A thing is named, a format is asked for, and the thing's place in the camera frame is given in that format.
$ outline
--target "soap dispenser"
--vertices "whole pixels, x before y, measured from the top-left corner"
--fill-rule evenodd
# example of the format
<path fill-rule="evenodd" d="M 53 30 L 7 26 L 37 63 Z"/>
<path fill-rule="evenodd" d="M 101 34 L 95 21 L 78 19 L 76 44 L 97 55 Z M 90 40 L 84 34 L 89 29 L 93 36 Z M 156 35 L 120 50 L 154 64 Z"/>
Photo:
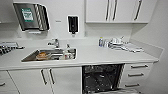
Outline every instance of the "soap dispenser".
<path fill-rule="evenodd" d="M 68 22 L 69 22 L 69 32 L 72 33 L 72 36 L 75 36 L 75 33 L 78 32 L 78 17 L 68 16 Z"/>

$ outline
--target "upper cabinet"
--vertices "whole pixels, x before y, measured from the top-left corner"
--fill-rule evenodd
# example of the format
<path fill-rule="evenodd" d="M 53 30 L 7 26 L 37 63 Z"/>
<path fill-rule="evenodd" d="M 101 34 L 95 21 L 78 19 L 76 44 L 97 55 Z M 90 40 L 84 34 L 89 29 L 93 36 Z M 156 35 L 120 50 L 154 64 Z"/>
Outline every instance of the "upper cabinet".
<path fill-rule="evenodd" d="M 86 0 L 86 23 L 148 23 L 157 0 Z"/>
<path fill-rule="evenodd" d="M 132 16 L 134 23 L 148 23 L 152 17 L 157 0 L 137 0 Z"/>
<path fill-rule="evenodd" d="M 0 23 L 17 22 L 13 0 L 0 0 Z"/>

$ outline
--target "drawer handle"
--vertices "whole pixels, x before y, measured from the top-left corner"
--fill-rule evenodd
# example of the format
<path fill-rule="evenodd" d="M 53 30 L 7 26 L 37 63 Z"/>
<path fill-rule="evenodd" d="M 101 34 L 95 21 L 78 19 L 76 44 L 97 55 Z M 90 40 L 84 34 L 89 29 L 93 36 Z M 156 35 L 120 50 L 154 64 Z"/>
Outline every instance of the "drawer handle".
<path fill-rule="evenodd" d="M 5 85 L 5 82 L 4 83 L 2 83 L 2 84 L 0 84 L 0 86 L 4 86 Z"/>
<path fill-rule="evenodd" d="M 144 74 L 143 73 L 141 73 L 141 74 L 134 74 L 134 75 L 128 74 L 128 77 L 134 77 L 134 76 L 144 76 Z"/>
<path fill-rule="evenodd" d="M 125 87 L 136 87 L 136 86 L 140 86 L 139 84 L 136 85 L 125 85 Z"/>
<path fill-rule="evenodd" d="M 55 81 L 54 81 L 54 78 L 53 78 L 53 75 L 52 75 L 52 69 L 50 69 L 50 76 L 51 76 L 52 83 L 54 84 Z"/>
<path fill-rule="evenodd" d="M 41 70 L 41 75 L 42 75 L 42 77 L 43 77 L 44 84 L 46 85 L 46 84 L 47 84 L 47 81 L 46 81 L 46 79 L 45 79 L 45 77 L 44 77 L 43 69 Z"/>
<path fill-rule="evenodd" d="M 131 68 L 133 69 L 133 68 L 146 68 L 146 67 L 148 67 L 147 65 L 145 65 L 145 66 L 131 66 Z"/>

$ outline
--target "wall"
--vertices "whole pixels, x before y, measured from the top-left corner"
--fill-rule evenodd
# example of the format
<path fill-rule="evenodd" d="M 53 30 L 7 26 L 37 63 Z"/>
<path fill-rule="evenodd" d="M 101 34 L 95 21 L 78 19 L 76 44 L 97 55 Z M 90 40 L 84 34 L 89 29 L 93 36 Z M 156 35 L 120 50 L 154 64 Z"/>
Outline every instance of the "wall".
<path fill-rule="evenodd" d="M 134 24 L 131 39 L 164 49 L 160 61 L 155 63 L 144 94 L 168 94 L 168 0 L 158 0 L 149 24 Z"/>
<path fill-rule="evenodd" d="M 128 41 L 132 32 L 131 24 L 85 24 L 85 0 L 13 0 L 15 3 L 39 3 L 47 8 L 50 30 L 41 35 L 23 32 L 17 23 L 0 24 L 0 40 L 50 40 L 124 37 Z M 75 38 L 68 32 L 68 15 L 79 17 L 79 32 Z"/>

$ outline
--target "cabinet door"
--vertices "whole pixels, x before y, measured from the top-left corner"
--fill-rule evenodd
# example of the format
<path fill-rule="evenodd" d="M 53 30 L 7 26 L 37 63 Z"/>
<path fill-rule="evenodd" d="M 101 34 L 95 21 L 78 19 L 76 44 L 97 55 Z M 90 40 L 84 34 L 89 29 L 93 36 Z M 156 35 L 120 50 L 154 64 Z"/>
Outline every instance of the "cabinet door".
<path fill-rule="evenodd" d="M 134 23 L 148 23 L 152 17 L 157 0 L 137 0 L 132 20 Z"/>
<path fill-rule="evenodd" d="M 13 0 L 0 0 L 0 23 L 17 22 Z"/>
<path fill-rule="evenodd" d="M 108 22 L 111 0 L 86 0 L 86 22 Z"/>
<path fill-rule="evenodd" d="M 13 70 L 9 73 L 20 94 L 53 94 L 46 69 Z"/>
<path fill-rule="evenodd" d="M 112 0 L 110 22 L 131 22 L 136 0 Z"/>
<path fill-rule="evenodd" d="M 49 74 L 54 94 L 82 94 L 81 67 L 53 68 Z"/>

